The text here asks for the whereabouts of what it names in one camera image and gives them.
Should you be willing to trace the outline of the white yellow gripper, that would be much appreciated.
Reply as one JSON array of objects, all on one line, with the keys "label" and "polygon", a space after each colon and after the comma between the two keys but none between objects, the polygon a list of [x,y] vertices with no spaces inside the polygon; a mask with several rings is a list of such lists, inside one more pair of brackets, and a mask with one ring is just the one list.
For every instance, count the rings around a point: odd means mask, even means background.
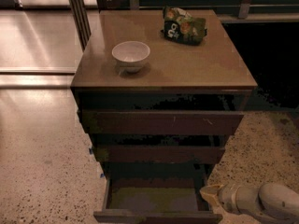
[{"label": "white yellow gripper", "polygon": [[258,188],[239,184],[210,185],[200,188],[201,197],[213,207],[221,207],[228,213],[254,216],[261,211]]}]

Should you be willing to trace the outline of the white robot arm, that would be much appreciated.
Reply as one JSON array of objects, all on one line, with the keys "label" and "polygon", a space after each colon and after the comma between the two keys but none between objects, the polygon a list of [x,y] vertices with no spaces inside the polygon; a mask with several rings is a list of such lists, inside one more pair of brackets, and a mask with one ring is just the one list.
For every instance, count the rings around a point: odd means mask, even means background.
[{"label": "white robot arm", "polygon": [[200,195],[213,207],[248,215],[261,224],[299,224],[299,194],[278,183],[258,188],[239,184],[204,186]]}]

